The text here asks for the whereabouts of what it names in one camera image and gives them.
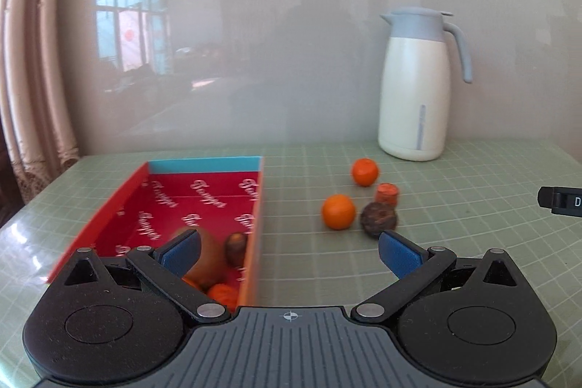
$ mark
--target pink curtain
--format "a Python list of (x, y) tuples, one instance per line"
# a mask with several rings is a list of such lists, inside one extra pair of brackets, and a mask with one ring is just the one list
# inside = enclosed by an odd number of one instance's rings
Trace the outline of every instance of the pink curtain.
[(79, 159), (65, 102), (56, 0), (0, 0), (0, 116), (28, 202)]

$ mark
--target tabletop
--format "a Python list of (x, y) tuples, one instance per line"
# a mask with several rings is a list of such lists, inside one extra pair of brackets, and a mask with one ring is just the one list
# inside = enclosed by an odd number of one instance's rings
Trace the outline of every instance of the tabletop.
[(89, 156), (59, 177), (0, 229), (0, 386), (29, 388), (38, 376), (21, 342), (46, 277), (91, 215), (140, 164), (150, 159), (262, 155), (263, 306), (344, 305), (347, 310), (395, 281), (377, 242), (358, 222), (326, 229), (319, 215), (334, 193), (361, 210), (374, 188), (350, 177), (351, 163), (374, 159), (379, 181), (400, 188), (400, 232), (423, 247), (459, 256), (501, 247), (548, 308), (558, 346), (544, 379), (582, 386), (582, 219), (537, 206), (540, 186), (582, 187), (582, 164), (545, 141), (452, 141), (435, 161), (386, 155), (376, 144), (193, 149)]

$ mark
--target thermos water level strip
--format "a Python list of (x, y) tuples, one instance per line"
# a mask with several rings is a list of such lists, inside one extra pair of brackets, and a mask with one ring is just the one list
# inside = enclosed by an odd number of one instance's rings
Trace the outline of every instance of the thermos water level strip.
[(423, 104), (420, 106), (420, 113), (418, 114), (418, 135), (416, 138), (416, 149), (422, 150), (423, 149), (423, 140), (424, 140), (424, 124), (427, 118), (427, 106)]

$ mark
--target thermos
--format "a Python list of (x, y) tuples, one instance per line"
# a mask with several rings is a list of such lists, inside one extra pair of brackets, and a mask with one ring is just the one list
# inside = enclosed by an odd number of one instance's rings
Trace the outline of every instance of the thermos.
[(450, 64), (444, 32), (455, 37), (463, 79), (473, 81), (465, 35), (443, 21), (449, 12), (407, 7), (381, 17), (391, 24), (380, 99), (378, 143), (398, 158), (428, 161), (445, 149)]

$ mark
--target box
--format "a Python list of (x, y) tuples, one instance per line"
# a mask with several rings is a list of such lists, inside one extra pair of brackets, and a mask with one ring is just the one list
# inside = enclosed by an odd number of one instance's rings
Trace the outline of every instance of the box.
[(179, 228), (200, 225), (220, 243), (234, 232), (248, 234), (244, 268), (229, 269), (226, 283), (239, 289), (239, 305), (255, 305), (262, 170), (258, 156), (144, 163), (83, 227), (48, 282), (80, 247), (101, 257), (121, 256), (138, 245), (159, 247)]

